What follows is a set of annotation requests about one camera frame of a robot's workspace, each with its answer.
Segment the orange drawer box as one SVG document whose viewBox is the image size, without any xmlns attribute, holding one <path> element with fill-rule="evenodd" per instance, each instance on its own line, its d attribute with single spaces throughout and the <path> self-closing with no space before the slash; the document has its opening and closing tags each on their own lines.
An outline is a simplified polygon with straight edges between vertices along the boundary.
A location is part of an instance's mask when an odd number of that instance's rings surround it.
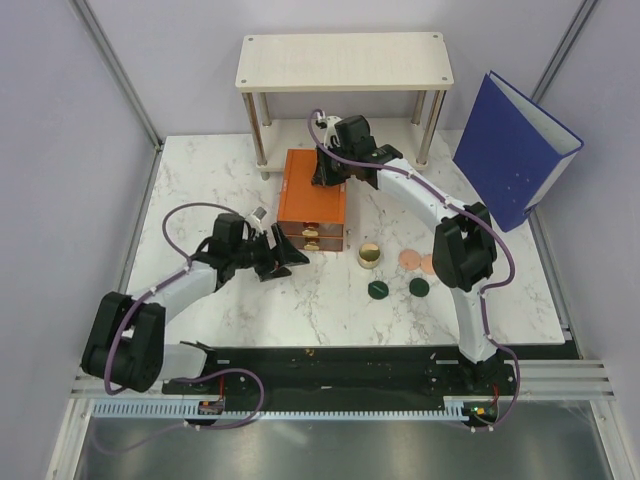
<svg viewBox="0 0 640 480">
<path fill-rule="evenodd" d="M 316 151 L 289 149 L 280 193 L 279 221 L 342 223 L 345 247 L 346 185 L 319 187 L 311 184 Z"/>
</svg>

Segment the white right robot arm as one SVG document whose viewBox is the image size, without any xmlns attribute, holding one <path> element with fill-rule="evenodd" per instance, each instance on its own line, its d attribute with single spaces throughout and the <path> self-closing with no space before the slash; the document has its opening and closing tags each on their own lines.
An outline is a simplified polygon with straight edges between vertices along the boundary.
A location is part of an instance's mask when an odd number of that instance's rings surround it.
<svg viewBox="0 0 640 480">
<path fill-rule="evenodd" d="M 494 381 L 487 361 L 498 351 L 490 333 L 486 293 L 501 286 L 490 279 L 497 249 L 506 247 L 491 225 L 488 209 L 480 202 L 466 205 L 451 197 L 420 174 L 400 150 L 377 144 L 363 116 L 342 119 L 316 109 L 306 123 L 316 146 L 314 185 L 336 186 L 355 177 L 402 203 L 434 235 L 433 269 L 451 291 L 458 348 L 467 361 L 458 368 L 458 381 L 469 393 L 483 392 Z"/>
</svg>

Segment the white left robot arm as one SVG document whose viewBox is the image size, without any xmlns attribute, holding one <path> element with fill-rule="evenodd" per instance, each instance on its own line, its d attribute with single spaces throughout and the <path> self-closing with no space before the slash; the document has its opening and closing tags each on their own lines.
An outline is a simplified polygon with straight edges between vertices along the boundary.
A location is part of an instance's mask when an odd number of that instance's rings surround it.
<svg viewBox="0 0 640 480">
<path fill-rule="evenodd" d="M 288 277 L 294 266 L 309 264 L 281 227 L 265 231 L 259 214 L 245 218 L 221 213 L 212 233 L 184 266 L 159 284 L 133 295 L 106 294 L 86 343 L 81 369 L 100 378 L 106 391 L 145 392 L 157 381 L 185 380 L 198 393 L 219 382 L 218 367 L 207 361 L 198 342 L 169 344 L 169 322 L 197 301 L 217 292 L 239 270 L 253 270 L 260 281 Z"/>
</svg>

